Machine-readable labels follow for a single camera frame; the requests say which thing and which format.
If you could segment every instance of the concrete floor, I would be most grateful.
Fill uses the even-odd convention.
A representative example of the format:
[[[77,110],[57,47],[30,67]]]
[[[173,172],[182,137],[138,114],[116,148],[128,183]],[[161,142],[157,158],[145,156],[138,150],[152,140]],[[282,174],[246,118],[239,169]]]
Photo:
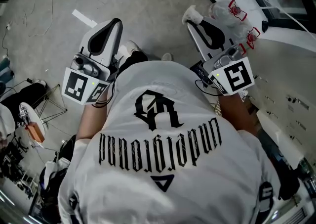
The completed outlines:
[[[62,84],[65,67],[70,66],[73,55],[79,51],[79,44],[89,26],[72,15],[77,9],[97,23],[114,17],[120,18],[124,30],[121,43],[135,41],[147,54],[161,57],[166,52],[174,55],[176,62],[187,67],[200,60],[195,45],[181,19],[190,5],[207,14],[209,0],[9,0],[4,15],[0,18],[0,36],[10,22],[4,46],[9,49],[11,68],[15,72],[15,85],[26,78],[45,80],[52,88]],[[62,103],[60,95],[55,101]],[[59,150],[61,141],[77,132],[83,107],[64,98],[68,112],[51,121],[46,132],[44,147]],[[28,144],[24,129],[17,134]],[[44,162],[54,158],[54,152],[36,149]],[[44,167],[35,149],[30,149],[23,160],[24,168],[40,173]]]

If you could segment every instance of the orange box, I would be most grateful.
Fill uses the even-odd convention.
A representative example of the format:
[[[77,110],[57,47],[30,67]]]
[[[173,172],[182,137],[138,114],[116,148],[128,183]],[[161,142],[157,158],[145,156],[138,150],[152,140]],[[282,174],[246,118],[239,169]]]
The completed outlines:
[[[41,133],[40,128],[37,125],[37,123],[30,122],[28,124],[27,130],[29,131],[33,140],[36,140],[39,143],[42,143],[45,140],[45,138],[44,138],[43,134]]]

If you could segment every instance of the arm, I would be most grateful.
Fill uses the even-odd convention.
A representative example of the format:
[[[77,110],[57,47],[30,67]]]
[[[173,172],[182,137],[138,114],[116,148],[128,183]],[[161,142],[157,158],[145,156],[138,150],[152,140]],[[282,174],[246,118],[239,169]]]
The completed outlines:
[[[100,100],[107,99],[108,92],[105,91],[101,96]],[[81,117],[78,133],[76,140],[78,139],[92,139],[93,136],[104,126],[104,123],[107,119],[107,107],[96,108],[91,104],[84,107],[84,111]]]
[[[251,117],[238,94],[219,96],[219,103],[223,118],[227,119],[237,131],[246,130],[254,136],[257,135]]]

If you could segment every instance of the triangle logo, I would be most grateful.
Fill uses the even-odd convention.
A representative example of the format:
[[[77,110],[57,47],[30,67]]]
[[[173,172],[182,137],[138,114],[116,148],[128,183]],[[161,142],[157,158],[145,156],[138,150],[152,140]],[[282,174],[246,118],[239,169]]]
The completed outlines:
[[[158,185],[158,187],[163,191],[166,192],[171,185],[171,182],[174,178],[174,175],[166,175],[166,176],[150,176],[152,180]]]

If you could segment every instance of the white device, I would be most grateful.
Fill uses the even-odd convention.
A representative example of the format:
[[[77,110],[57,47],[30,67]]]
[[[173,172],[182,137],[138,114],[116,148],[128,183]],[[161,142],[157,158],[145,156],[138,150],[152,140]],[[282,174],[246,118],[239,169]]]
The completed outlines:
[[[94,104],[114,81],[118,63],[122,22],[115,18],[96,25],[87,32],[79,50],[66,68],[62,95],[81,105]]]
[[[203,17],[200,24],[188,20],[187,26],[204,60],[198,71],[204,83],[214,83],[223,95],[254,85],[249,60],[241,54],[226,26],[209,17]]]

